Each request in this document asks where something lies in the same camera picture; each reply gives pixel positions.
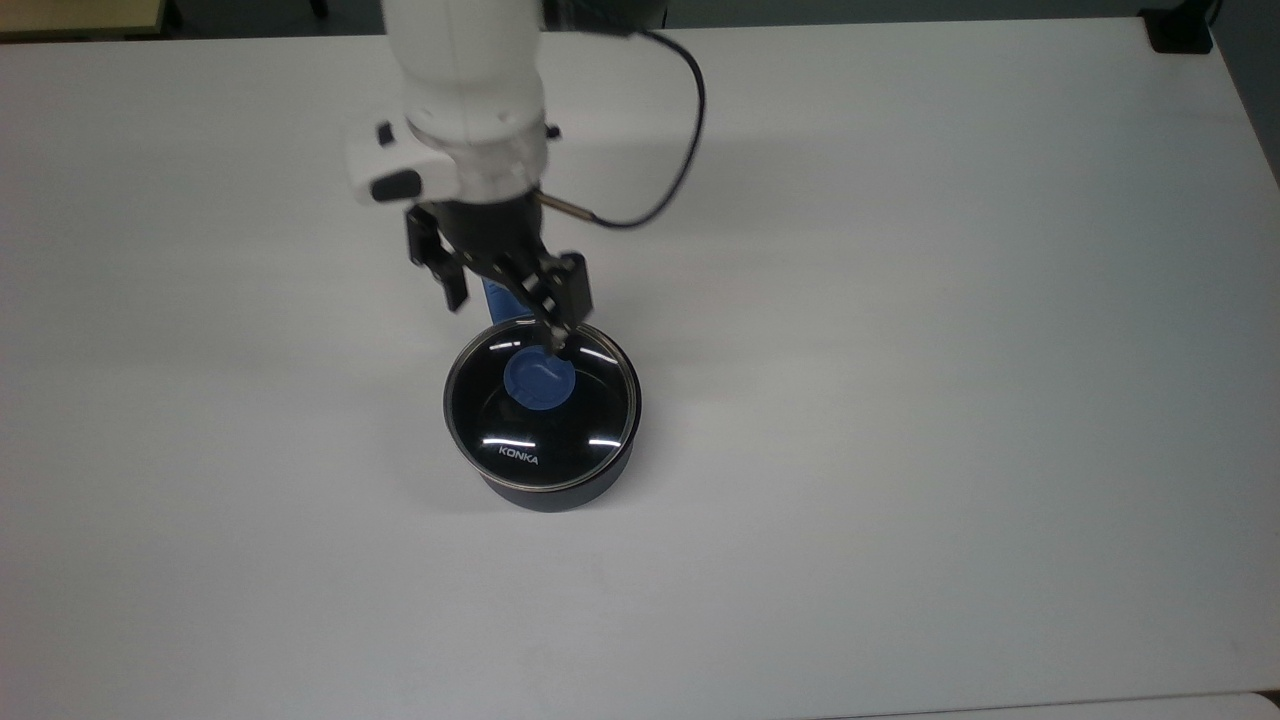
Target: table surface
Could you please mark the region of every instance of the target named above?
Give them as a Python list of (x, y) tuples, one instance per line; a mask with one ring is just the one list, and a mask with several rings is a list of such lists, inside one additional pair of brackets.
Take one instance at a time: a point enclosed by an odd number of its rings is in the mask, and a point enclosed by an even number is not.
[[(9, 716), (1280, 685), (1280, 192), (1220, 55), (1135, 19), (675, 35), (710, 91), (684, 193), (547, 222), (645, 392), (623, 478), (561, 515), (453, 447), (484, 310), (344, 187), (384, 38), (0, 47)], [(686, 69), (541, 63), (545, 187), (640, 210)]]
[(163, 12), (164, 0), (4, 0), (0, 37), (159, 32)]

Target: cable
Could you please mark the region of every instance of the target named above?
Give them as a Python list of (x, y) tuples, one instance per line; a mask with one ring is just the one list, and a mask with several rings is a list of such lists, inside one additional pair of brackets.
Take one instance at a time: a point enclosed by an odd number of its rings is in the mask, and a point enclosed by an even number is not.
[(694, 74), (694, 83), (698, 86), (698, 119), (694, 127), (694, 135), (689, 140), (689, 149), (685, 151), (685, 159), (680, 164), (680, 172), (676, 173), (676, 179), (671, 181), (671, 186), (667, 187), (667, 192), (663, 193), (662, 199), (658, 200), (653, 208), (631, 220), (611, 220), (602, 218), (595, 213), (590, 213), (591, 223), (616, 231), (635, 229), (646, 225), (650, 220), (660, 215), (662, 211), (667, 209), (667, 205), (671, 205), (672, 199), (676, 197), (676, 192), (680, 191), (680, 186), (684, 184), (685, 177), (689, 176), (689, 168), (694, 164), (694, 155), (698, 154), (698, 145), (703, 140), (703, 126), (707, 120), (707, 83), (703, 79), (703, 69), (698, 65), (698, 60), (694, 59), (692, 54), (690, 54), (689, 50), (685, 50), (685, 47), (675, 40), (652, 29), (637, 29), (636, 35), (648, 37), (658, 45), (666, 46), (675, 54), (680, 55), (689, 65), (689, 70)]

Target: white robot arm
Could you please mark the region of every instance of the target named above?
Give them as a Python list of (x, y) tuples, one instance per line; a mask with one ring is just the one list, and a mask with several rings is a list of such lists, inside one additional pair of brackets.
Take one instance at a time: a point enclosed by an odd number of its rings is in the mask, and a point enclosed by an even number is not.
[[(399, 102), (346, 133), (347, 169), (362, 202), (411, 201), (410, 259), (444, 286), (451, 310), (466, 301), (463, 266), (511, 291), (539, 320), (552, 352), (591, 311), (585, 259), (550, 255), (541, 241), (548, 205), (604, 227), (639, 227), (671, 200), (701, 131), (705, 88), (696, 61), (671, 40), (639, 29), (662, 0), (383, 0), (392, 51), (403, 70)], [(543, 24), (644, 33), (680, 53), (698, 81), (699, 123), (686, 161), (646, 215), (611, 223), (539, 188), (547, 168), (538, 74)], [(442, 245), (442, 236), (452, 249)]]

